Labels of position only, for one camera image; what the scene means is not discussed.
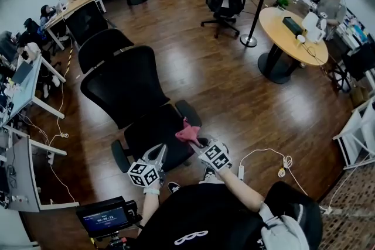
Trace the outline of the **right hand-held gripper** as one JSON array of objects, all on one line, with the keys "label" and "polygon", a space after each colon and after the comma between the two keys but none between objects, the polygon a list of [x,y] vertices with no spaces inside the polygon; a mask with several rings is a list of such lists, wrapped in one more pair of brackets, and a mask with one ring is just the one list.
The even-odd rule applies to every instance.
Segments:
[{"label": "right hand-held gripper", "polygon": [[198,137],[199,145],[189,141],[190,147],[199,155],[198,158],[207,167],[213,170],[221,170],[224,167],[231,167],[229,150],[221,142],[210,142],[207,138]]}]

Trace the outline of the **grey laptop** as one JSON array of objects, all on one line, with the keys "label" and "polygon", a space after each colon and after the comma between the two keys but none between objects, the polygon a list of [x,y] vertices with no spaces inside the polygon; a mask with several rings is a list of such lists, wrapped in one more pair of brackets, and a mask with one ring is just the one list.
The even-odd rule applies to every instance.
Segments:
[{"label": "grey laptop", "polygon": [[15,84],[22,84],[24,79],[28,76],[28,74],[32,70],[32,65],[23,61],[18,69],[15,71],[15,74],[11,78],[12,82]]}]

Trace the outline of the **wooden desk white legs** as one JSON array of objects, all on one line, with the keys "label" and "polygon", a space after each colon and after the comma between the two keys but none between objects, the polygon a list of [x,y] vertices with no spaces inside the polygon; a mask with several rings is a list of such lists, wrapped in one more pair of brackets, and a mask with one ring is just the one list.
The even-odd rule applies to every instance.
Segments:
[{"label": "wooden desk white legs", "polygon": [[65,19],[71,16],[75,11],[89,4],[90,2],[99,3],[99,5],[97,5],[98,9],[102,13],[107,12],[104,6],[103,0],[75,0],[74,2],[67,3],[64,6],[60,6],[60,9],[56,10],[56,14],[54,14],[52,18],[48,22],[46,22],[45,30],[53,39],[53,41],[56,43],[59,49],[64,50],[65,47],[62,44],[62,42],[59,40],[59,38],[52,32],[52,27],[54,27],[56,24],[58,24],[62,20],[65,21]]}]

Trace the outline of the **white desk blue top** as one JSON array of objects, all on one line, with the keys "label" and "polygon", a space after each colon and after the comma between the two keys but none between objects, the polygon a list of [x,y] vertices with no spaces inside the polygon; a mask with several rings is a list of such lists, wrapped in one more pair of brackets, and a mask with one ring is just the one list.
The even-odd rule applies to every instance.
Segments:
[{"label": "white desk blue top", "polygon": [[41,64],[47,67],[47,69],[52,72],[62,84],[66,82],[66,79],[59,72],[57,72],[42,57],[41,54],[38,55],[36,60],[32,64],[30,73],[26,76],[24,81],[20,85],[16,85],[11,89],[12,95],[9,98],[8,102],[13,103],[13,105],[11,106],[11,110],[8,110],[6,108],[5,112],[0,114],[0,127],[6,125],[13,117],[15,117],[29,104],[36,104],[60,119],[65,118],[65,115],[63,113],[54,109],[49,104],[43,102],[41,99],[35,96]]}]

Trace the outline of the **person's right forearm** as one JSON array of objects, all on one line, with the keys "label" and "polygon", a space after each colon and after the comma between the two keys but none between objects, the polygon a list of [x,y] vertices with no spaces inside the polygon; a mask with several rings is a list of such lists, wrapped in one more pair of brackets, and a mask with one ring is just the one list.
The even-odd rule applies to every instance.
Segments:
[{"label": "person's right forearm", "polygon": [[228,167],[219,171],[219,176],[226,187],[250,210],[260,211],[263,196],[241,181]]}]

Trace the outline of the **black chest-mounted monitor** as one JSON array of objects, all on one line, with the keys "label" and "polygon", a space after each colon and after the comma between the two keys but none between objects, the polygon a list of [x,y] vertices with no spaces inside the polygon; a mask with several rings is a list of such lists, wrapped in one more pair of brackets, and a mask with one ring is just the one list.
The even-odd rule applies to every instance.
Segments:
[{"label": "black chest-mounted monitor", "polygon": [[79,206],[76,215],[90,238],[114,234],[142,220],[136,202],[123,196]]}]

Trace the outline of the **black box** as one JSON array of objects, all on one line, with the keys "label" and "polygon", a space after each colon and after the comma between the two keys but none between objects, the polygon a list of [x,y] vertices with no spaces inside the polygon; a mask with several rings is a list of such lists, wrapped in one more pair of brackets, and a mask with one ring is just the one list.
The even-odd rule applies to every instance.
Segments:
[{"label": "black box", "polygon": [[282,22],[293,33],[294,36],[298,36],[303,33],[302,28],[291,17],[284,17]]}]

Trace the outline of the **pink cloth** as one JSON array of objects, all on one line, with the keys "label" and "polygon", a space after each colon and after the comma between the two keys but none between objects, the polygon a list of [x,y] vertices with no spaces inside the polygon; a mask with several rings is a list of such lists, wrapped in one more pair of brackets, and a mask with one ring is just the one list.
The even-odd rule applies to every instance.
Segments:
[{"label": "pink cloth", "polygon": [[192,142],[196,146],[201,146],[201,143],[198,140],[198,133],[200,129],[200,126],[191,125],[188,123],[188,119],[184,117],[183,129],[175,133],[175,137],[181,142]]}]

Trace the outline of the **white shelf rack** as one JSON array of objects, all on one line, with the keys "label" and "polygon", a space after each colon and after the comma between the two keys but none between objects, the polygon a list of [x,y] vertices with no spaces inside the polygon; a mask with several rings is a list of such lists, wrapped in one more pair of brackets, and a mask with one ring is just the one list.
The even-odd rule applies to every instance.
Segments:
[{"label": "white shelf rack", "polygon": [[344,170],[375,163],[375,96],[352,111],[346,125],[332,140],[342,152]]}]

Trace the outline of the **black chair seat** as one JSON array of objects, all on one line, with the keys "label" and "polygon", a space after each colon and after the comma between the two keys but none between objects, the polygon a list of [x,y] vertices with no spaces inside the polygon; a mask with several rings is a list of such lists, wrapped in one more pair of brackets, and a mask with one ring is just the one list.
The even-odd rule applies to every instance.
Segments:
[{"label": "black chair seat", "polygon": [[193,149],[175,137],[175,133],[183,129],[183,119],[175,105],[171,104],[143,116],[124,132],[128,146],[125,154],[138,160],[147,150],[161,143],[168,147],[164,172],[185,163],[193,155]]}]

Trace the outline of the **grey desk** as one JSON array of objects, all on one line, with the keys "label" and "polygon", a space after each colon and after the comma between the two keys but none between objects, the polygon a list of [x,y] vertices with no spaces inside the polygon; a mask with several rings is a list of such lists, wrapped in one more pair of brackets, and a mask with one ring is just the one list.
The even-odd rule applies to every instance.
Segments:
[{"label": "grey desk", "polygon": [[[7,179],[15,179],[9,182],[10,204],[9,209],[21,212],[38,213],[42,210],[53,210],[78,207],[79,203],[72,201],[63,204],[42,204],[40,202],[36,177],[33,168],[32,151],[43,150],[46,153],[66,156],[67,152],[34,141],[26,133],[5,125],[0,133],[0,147],[5,148],[0,155],[0,162],[4,163]],[[12,196],[26,196],[28,203],[12,202]]]}]

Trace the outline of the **person's left forearm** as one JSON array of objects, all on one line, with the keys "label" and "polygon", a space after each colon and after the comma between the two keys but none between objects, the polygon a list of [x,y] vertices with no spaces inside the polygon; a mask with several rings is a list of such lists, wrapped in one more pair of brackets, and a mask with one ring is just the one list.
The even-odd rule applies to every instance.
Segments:
[{"label": "person's left forearm", "polygon": [[159,207],[159,195],[146,193],[145,200],[142,209],[142,220],[140,222],[141,226],[145,226],[145,224],[149,221],[149,219],[153,216],[154,212]]}]

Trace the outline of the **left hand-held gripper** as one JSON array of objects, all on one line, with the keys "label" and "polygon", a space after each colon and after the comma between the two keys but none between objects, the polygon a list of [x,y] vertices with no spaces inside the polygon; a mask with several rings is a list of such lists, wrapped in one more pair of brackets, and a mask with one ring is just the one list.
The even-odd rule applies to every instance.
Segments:
[{"label": "left hand-held gripper", "polygon": [[147,150],[142,159],[134,162],[127,171],[132,184],[138,187],[151,187],[160,180],[167,153],[166,144],[158,144]]}]

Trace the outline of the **round wooden table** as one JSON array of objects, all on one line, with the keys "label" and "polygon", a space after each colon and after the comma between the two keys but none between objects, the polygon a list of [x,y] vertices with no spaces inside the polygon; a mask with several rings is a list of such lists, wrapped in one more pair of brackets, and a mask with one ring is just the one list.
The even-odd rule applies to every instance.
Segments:
[{"label": "round wooden table", "polygon": [[324,65],[329,54],[323,40],[317,43],[299,41],[296,34],[284,23],[285,18],[302,25],[301,17],[278,8],[265,8],[259,15],[261,27],[273,45],[269,52],[258,58],[258,68],[264,77],[277,84],[289,81],[300,63],[316,67]]}]

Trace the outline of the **person's black t-shirt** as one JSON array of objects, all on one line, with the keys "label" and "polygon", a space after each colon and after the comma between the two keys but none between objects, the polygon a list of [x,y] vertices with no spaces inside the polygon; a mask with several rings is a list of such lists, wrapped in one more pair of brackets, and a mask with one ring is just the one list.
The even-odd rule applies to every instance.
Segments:
[{"label": "person's black t-shirt", "polygon": [[[274,216],[289,215],[302,204],[302,230],[309,250],[318,250],[323,222],[318,204],[283,181],[270,188],[264,203]],[[135,250],[265,250],[264,222],[224,184],[194,184],[171,194],[135,241]]]}]

